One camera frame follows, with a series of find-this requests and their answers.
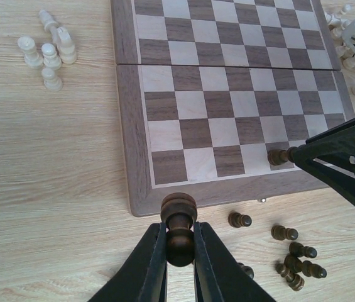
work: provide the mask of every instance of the dark chessboard square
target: dark chessboard square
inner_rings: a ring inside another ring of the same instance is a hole
[[[278,93],[276,91],[255,91],[259,116],[282,115]]]
[[[246,53],[249,66],[271,67],[270,56],[266,47],[246,45]]]
[[[217,32],[222,44],[243,45],[240,25],[237,23],[216,22]]]
[[[282,27],[300,28],[296,11],[292,9],[277,8],[279,21]]]
[[[165,18],[165,23],[169,41],[194,42],[191,20]]]
[[[197,66],[172,66],[175,91],[202,91],[200,69]]]
[[[299,91],[298,95],[305,115],[324,114],[318,91]]]
[[[229,91],[204,91],[208,118],[233,118]]]
[[[302,30],[302,34],[307,49],[325,50],[319,31]]]
[[[288,48],[292,65],[297,69],[312,69],[307,49]]]
[[[328,70],[314,70],[315,83],[320,91],[335,91],[335,80],[332,72]]]
[[[283,149],[287,150],[289,148],[289,142],[277,142],[277,143],[266,143],[265,144],[266,151],[274,150],[274,149]],[[285,162],[283,165],[270,165],[272,171],[276,170],[285,170],[294,168],[295,165],[293,162]]]
[[[339,126],[345,122],[345,117],[342,113],[334,113],[325,115],[325,120],[327,122],[328,129]]]
[[[198,60],[203,66],[223,66],[222,47],[220,43],[195,43],[197,47]]]
[[[264,133],[259,117],[236,118],[240,145],[263,143]]]
[[[260,25],[257,7],[250,4],[235,3],[239,23]]]
[[[272,69],[276,90],[296,91],[295,75],[290,69]]]
[[[310,0],[293,0],[293,5],[298,11],[313,11]]]
[[[191,19],[215,21],[211,0],[188,0]]]
[[[155,184],[187,181],[183,150],[152,152]]]
[[[171,65],[169,43],[164,40],[139,39],[142,64]]]
[[[207,118],[180,120],[184,149],[212,147]]]
[[[214,156],[218,177],[245,173],[240,146],[214,148]]]
[[[255,5],[262,5],[262,6],[271,6],[275,7],[274,0],[255,0]]]
[[[148,16],[163,16],[162,0],[135,0],[135,13]]]
[[[263,30],[266,46],[286,48],[285,37],[281,28],[261,26],[261,29]]]
[[[283,122],[289,140],[306,140],[309,138],[304,115],[284,115]]]
[[[230,91],[254,91],[248,68],[226,67],[225,70]]]
[[[145,106],[148,121],[178,120],[174,92],[146,92]]]

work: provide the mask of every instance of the light wood surface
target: light wood surface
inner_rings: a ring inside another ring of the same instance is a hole
[[[79,52],[58,73],[60,92],[45,89],[16,45],[21,35],[38,46],[50,41],[42,8]],[[355,71],[346,79],[353,84]],[[108,0],[0,0],[0,301],[86,301],[160,220],[128,211],[115,81]],[[229,227],[231,210],[253,225]],[[355,208],[331,189],[202,208],[199,220],[278,301],[355,300]],[[299,242],[318,250],[326,279],[308,278],[298,293],[284,284],[273,263],[288,242],[271,238],[274,223],[296,228]],[[192,267],[169,268],[168,301],[193,301]]]

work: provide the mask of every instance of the folding chessboard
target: folding chessboard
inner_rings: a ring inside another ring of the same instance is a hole
[[[288,148],[354,116],[318,1],[113,1],[130,208],[199,206],[324,187]]]

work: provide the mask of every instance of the tabletop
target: tabletop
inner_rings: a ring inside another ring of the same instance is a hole
[[[323,1],[328,10],[345,3]],[[77,62],[59,70],[60,92],[45,89],[17,46],[21,35],[38,47],[51,40],[41,9],[77,46]],[[86,301],[160,221],[128,210],[111,28],[109,0],[0,0],[0,301]],[[355,69],[344,73],[353,85]],[[231,210],[253,225],[231,228]],[[333,190],[201,208],[199,221],[278,301],[355,300],[355,208]],[[326,279],[308,278],[297,293],[285,284],[273,266],[288,243],[271,238],[274,223],[318,250]],[[193,301],[192,267],[169,268],[168,301]]]

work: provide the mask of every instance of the cluster of brown chess pieces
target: cluster of brown chess pieces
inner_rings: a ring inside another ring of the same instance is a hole
[[[232,212],[228,217],[229,224],[234,228],[249,227],[252,223],[251,217]],[[281,225],[275,225],[271,230],[272,237],[276,240],[296,240],[298,232],[294,228],[285,228]],[[299,258],[316,258],[317,250],[313,247],[305,247],[299,242],[292,242],[289,246],[289,254],[286,256],[284,263],[276,265],[276,271],[280,276],[286,279],[286,282],[294,291],[299,291],[304,286],[304,279],[299,272],[306,277],[314,277],[317,279],[327,277],[327,271],[318,264],[311,261],[301,261]],[[251,271],[251,278],[254,278],[254,270],[248,266],[241,264],[245,272]]]

